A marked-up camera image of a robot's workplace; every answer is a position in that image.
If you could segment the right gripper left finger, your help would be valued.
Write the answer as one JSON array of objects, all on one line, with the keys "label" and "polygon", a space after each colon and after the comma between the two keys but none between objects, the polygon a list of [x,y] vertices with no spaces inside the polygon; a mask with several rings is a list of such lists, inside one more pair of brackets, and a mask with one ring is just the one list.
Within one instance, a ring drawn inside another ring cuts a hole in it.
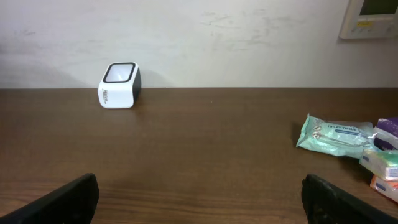
[{"label": "right gripper left finger", "polygon": [[99,196],[96,176],[87,173],[2,216],[1,224],[90,224]]}]

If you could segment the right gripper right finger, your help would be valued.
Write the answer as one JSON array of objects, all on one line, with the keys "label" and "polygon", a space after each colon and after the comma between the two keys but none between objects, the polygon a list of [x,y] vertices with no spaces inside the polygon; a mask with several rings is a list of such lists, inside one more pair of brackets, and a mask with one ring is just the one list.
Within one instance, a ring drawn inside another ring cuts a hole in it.
[{"label": "right gripper right finger", "polygon": [[301,198],[309,224],[397,224],[396,218],[315,174],[303,179]]}]

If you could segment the small orange tissue packet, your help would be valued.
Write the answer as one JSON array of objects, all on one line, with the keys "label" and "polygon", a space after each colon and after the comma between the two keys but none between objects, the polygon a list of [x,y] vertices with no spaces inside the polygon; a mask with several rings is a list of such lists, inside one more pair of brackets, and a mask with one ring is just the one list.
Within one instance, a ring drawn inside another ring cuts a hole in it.
[{"label": "small orange tissue packet", "polygon": [[386,181],[374,175],[371,179],[370,187],[395,203],[398,202],[396,181]]}]

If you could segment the teal wet wipes packet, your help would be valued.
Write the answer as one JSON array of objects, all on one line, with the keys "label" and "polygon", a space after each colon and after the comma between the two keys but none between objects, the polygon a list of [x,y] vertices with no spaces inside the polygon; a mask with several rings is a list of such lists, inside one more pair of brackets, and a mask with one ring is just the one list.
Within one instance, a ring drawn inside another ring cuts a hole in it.
[{"label": "teal wet wipes packet", "polygon": [[308,115],[296,144],[309,151],[332,156],[361,158],[363,151],[378,151],[370,122],[325,121]]}]

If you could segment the small green tissue packet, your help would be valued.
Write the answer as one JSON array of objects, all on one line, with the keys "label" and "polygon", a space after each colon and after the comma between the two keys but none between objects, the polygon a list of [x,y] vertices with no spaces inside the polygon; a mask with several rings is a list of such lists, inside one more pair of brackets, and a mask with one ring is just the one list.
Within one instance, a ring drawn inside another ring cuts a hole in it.
[{"label": "small green tissue packet", "polygon": [[365,150],[359,163],[386,181],[397,181],[397,151]]}]

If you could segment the pink purple tissue pack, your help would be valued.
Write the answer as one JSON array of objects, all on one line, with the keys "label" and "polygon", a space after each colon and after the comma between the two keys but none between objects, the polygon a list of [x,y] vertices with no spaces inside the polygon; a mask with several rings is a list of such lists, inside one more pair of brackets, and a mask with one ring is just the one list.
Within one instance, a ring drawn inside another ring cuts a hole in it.
[{"label": "pink purple tissue pack", "polygon": [[383,151],[397,150],[397,117],[380,118],[374,131],[376,147]]}]

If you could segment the white barcode scanner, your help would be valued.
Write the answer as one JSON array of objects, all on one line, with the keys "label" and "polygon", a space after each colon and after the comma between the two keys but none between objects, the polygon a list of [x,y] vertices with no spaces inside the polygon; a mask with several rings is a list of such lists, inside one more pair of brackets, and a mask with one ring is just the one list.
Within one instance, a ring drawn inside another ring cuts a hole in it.
[{"label": "white barcode scanner", "polygon": [[141,85],[141,73],[137,63],[112,63],[98,86],[100,105],[107,109],[131,108],[138,99]]}]

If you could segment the wall thermostat control panel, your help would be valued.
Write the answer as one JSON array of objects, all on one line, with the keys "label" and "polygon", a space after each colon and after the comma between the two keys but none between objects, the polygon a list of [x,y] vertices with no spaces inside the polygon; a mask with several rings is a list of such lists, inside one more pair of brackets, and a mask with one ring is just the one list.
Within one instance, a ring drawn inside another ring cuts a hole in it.
[{"label": "wall thermostat control panel", "polygon": [[397,0],[349,0],[339,38],[397,37]]}]

